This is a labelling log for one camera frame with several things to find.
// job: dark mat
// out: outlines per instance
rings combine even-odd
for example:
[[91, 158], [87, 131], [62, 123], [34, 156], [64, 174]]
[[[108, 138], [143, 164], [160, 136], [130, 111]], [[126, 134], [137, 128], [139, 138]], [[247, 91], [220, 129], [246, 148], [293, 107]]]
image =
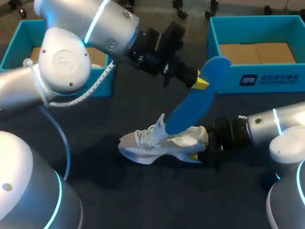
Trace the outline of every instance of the dark mat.
[[[182, 57], [203, 66], [205, 44], [189, 42]], [[118, 139], [154, 124], [170, 112], [188, 89], [172, 80], [163, 89], [161, 76], [151, 77], [122, 64], [112, 98], [91, 98], [71, 108], [50, 109], [71, 145], [68, 182], [84, 207], [85, 229], [269, 229], [267, 193], [262, 178], [270, 172], [268, 151], [230, 153], [220, 172], [165, 156], [153, 165], [135, 164], [120, 155]], [[220, 115], [249, 115], [305, 100], [305, 93], [219, 95], [200, 125]], [[0, 124], [24, 139], [61, 175], [65, 171], [62, 140], [37, 110]]]

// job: cardboard box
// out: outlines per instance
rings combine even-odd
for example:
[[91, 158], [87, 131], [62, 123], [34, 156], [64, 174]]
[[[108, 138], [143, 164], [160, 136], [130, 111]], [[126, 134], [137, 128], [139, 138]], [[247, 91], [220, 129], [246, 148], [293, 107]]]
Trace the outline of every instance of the cardboard box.
[[[30, 58], [34, 61], [38, 61], [39, 53], [40, 53], [40, 47], [34, 47], [33, 51], [30, 55]], [[95, 49], [95, 48], [87, 48], [87, 52], [91, 59], [91, 64], [93, 67], [100, 67], [104, 68], [107, 66], [107, 55], [102, 53], [101, 51]]]
[[296, 63], [287, 43], [255, 44], [262, 64]]
[[212, 17], [207, 52], [209, 58], [232, 61], [219, 94], [305, 92], [305, 24], [300, 16]]
[[[0, 64], [0, 72], [22, 67], [24, 59], [29, 57], [34, 61], [37, 61], [40, 51], [39, 47], [42, 45], [45, 32], [46, 23], [44, 20], [21, 21]], [[91, 75], [84, 88], [75, 96], [84, 94], [85, 91], [96, 82], [104, 72], [106, 66], [111, 62], [111, 59], [104, 53], [87, 44], [85, 44], [85, 46], [92, 62]], [[103, 80], [92, 96], [111, 96], [112, 78], [113, 71]]]
[[261, 64], [255, 44], [221, 44], [222, 56], [227, 57], [232, 65]]
[[287, 43], [220, 44], [232, 65], [296, 63]]

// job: chair wheel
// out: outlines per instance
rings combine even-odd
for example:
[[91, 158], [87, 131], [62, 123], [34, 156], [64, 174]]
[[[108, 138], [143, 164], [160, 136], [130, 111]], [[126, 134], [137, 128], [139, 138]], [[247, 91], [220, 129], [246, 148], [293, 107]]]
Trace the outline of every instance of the chair wheel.
[[205, 18], [207, 19], [207, 20], [209, 20], [211, 17], [214, 17], [215, 16], [215, 13], [213, 12], [213, 11], [211, 11], [211, 10], [207, 10], [206, 12], [205, 12]]
[[181, 8], [178, 10], [178, 17], [179, 18], [184, 20], [184, 19], [187, 18], [187, 16], [188, 16], [188, 14], [187, 14], [186, 10], [181, 9]]
[[16, 10], [17, 9], [17, 5], [14, 2], [9, 1], [9, 5], [12, 8], [12, 10]]
[[305, 22], [305, 9], [301, 9], [300, 16], [303, 19], [303, 21]]
[[25, 11], [24, 8], [20, 8], [20, 9], [18, 10], [18, 12], [19, 12], [19, 14], [20, 14], [20, 16], [21, 16], [22, 18], [26, 18], [26, 17], [27, 17], [27, 13], [26, 13], [26, 11]]
[[264, 15], [272, 15], [272, 9], [270, 6], [264, 7]]

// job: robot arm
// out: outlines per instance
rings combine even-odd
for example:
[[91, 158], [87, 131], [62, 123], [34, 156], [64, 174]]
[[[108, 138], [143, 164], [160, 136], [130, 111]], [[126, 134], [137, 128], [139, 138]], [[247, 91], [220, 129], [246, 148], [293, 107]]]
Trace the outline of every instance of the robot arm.
[[34, 8], [47, 24], [39, 61], [0, 75], [0, 118], [79, 91], [91, 72], [87, 46], [152, 76], [163, 73], [164, 86], [173, 76], [189, 88], [197, 81], [197, 69], [175, 55], [185, 33], [175, 22], [163, 33], [143, 31], [139, 18], [112, 0], [35, 0]]

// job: white sneaker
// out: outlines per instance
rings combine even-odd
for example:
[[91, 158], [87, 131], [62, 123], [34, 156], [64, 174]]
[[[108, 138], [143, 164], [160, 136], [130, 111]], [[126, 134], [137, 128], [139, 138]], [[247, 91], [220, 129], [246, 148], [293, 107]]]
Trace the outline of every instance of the white sneaker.
[[136, 130], [120, 139], [119, 151], [128, 159], [140, 163], [151, 164], [163, 155], [172, 155], [181, 161], [200, 163], [197, 152], [208, 145], [208, 133], [203, 126], [191, 126], [178, 135], [165, 132], [164, 114], [156, 125], [147, 130]]

